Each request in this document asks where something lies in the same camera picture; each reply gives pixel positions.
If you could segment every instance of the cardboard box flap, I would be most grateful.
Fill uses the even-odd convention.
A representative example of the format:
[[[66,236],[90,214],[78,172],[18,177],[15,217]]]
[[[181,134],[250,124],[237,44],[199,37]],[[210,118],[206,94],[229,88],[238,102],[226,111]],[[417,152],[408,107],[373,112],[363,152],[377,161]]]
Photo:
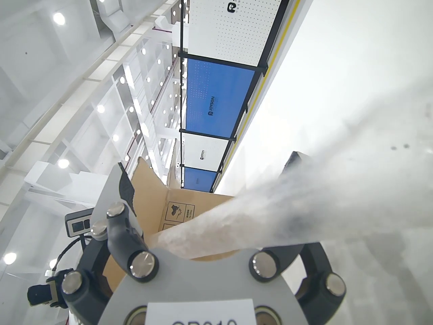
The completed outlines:
[[[138,223],[144,234],[154,234],[159,231],[161,205],[166,202],[168,187],[141,157],[131,182],[135,189],[134,209]]]
[[[192,220],[215,206],[230,200],[231,196],[187,189],[169,189],[167,201],[162,211],[159,230]]]

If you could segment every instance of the blue panel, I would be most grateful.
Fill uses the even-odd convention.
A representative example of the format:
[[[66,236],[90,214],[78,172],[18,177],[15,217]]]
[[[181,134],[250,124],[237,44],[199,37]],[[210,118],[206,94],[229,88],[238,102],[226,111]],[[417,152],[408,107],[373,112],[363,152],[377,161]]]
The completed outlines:
[[[209,192],[217,173],[185,167],[184,189]]]
[[[186,129],[230,137],[254,71],[188,60]]]

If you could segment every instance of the cardboard box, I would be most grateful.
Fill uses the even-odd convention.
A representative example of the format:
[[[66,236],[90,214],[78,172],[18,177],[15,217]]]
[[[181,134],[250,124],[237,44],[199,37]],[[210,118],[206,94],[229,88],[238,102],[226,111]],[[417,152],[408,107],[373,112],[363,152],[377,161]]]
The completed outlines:
[[[168,187],[162,183],[142,158],[139,158],[131,182],[135,189],[133,207],[137,214],[137,221],[143,229],[145,240],[149,235],[187,222],[232,198],[231,196],[179,189],[176,186],[175,188]],[[202,257],[197,260],[221,259],[233,253]],[[113,257],[110,257],[104,269],[104,276],[114,291],[125,273]]]

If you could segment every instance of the round bolt head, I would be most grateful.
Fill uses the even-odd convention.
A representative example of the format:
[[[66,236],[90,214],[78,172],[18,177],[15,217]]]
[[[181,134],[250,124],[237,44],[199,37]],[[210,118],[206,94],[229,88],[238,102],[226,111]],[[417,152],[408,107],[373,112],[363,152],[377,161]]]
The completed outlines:
[[[262,278],[272,278],[277,273],[274,258],[266,252],[258,252],[252,258],[252,268]]]
[[[63,279],[62,290],[65,294],[74,294],[80,286],[82,286],[82,283],[83,278],[79,272],[70,272],[66,274],[66,277]]]
[[[131,263],[131,274],[139,279],[147,277],[155,267],[155,257],[150,252],[141,252]]]
[[[98,237],[101,237],[104,234],[106,234],[106,232],[107,232],[107,220],[102,219],[102,220],[99,220],[99,221],[96,221],[95,223],[93,223],[93,225],[91,226],[90,232],[91,232],[93,238],[98,238]]]
[[[326,289],[336,297],[341,297],[346,292],[346,285],[344,280],[335,273],[331,273],[326,278]]]
[[[111,207],[107,211],[108,217],[116,217],[120,215],[125,209],[125,205],[123,202],[115,202],[111,205]]]

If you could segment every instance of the pegboard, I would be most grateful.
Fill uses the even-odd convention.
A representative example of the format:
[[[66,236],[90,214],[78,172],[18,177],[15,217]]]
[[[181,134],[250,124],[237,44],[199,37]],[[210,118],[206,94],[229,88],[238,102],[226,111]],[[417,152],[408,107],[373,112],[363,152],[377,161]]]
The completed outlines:
[[[185,167],[184,189],[209,192],[217,175],[214,171],[190,169]]]
[[[208,136],[182,133],[185,167],[218,171],[228,141]]]
[[[190,1],[190,54],[258,65],[281,0]]]
[[[230,137],[254,71],[188,61],[186,128]]]

